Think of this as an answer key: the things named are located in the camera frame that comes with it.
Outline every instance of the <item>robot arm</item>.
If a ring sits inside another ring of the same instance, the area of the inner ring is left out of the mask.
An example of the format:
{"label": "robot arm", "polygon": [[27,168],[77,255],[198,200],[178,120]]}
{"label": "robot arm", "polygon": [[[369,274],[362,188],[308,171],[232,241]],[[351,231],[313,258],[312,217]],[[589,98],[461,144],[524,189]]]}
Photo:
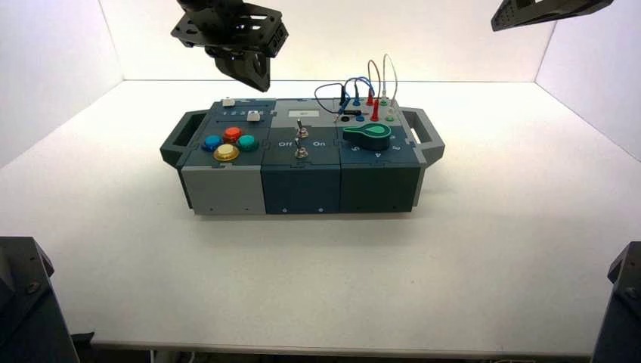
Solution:
{"label": "robot arm", "polygon": [[[614,0],[503,0],[492,17],[494,31],[592,14]],[[204,47],[217,68],[266,92],[270,58],[289,35],[279,11],[243,0],[178,0],[185,15],[172,36],[189,48]]]}
{"label": "robot arm", "polygon": [[492,17],[497,32],[516,26],[579,17],[595,13],[614,0],[503,0]]}
{"label": "robot arm", "polygon": [[287,29],[279,11],[243,0],[178,0],[185,15],[172,36],[186,47],[204,47],[217,68],[266,92],[270,59],[283,47]]}

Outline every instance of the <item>red button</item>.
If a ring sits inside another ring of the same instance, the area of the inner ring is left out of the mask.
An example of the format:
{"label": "red button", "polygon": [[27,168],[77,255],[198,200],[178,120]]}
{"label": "red button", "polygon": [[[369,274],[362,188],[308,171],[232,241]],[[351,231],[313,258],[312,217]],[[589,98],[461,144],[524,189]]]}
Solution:
{"label": "red button", "polygon": [[240,136],[243,136],[243,130],[241,130],[240,127],[230,127],[229,129],[225,130],[225,134],[222,138],[225,140],[225,142],[234,143],[238,141]]}

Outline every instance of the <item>black handle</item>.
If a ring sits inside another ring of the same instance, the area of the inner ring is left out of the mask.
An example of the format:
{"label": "black handle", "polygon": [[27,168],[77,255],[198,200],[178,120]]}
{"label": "black handle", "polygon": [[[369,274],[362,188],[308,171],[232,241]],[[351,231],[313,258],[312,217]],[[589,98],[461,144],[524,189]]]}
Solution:
{"label": "black handle", "polygon": [[160,147],[160,153],[163,155],[165,163],[174,168],[178,165],[182,155],[189,150],[190,141],[203,123],[206,114],[207,111],[196,111],[188,112],[182,117],[162,147]]}

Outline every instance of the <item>carrying handle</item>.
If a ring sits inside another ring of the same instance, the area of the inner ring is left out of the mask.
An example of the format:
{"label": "carrying handle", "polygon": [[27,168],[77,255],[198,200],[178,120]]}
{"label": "carrying handle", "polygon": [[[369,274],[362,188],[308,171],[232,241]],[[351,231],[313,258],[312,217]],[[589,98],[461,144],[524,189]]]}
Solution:
{"label": "carrying handle", "polygon": [[160,153],[166,163],[174,168],[178,165],[182,155],[189,150],[190,141],[203,123],[206,114],[207,111],[188,112],[182,117],[160,147]]}
{"label": "carrying handle", "polygon": [[429,120],[425,111],[419,108],[401,107],[400,110],[409,127],[418,136],[420,144],[416,148],[425,157],[427,166],[436,163],[437,160],[443,157],[445,143],[436,132],[432,121]]}

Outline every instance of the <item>white table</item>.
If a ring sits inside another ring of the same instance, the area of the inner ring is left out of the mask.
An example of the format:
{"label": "white table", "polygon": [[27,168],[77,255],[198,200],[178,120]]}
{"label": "white table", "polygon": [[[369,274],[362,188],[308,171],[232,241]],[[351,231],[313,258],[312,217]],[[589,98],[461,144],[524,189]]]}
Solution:
{"label": "white table", "polygon": [[[317,83],[275,82],[269,97]],[[0,234],[51,257],[102,346],[590,354],[641,163],[534,84],[403,83],[447,147],[408,214],[204,218],[159,147],[237,82],[125,82],[0,170]]]}

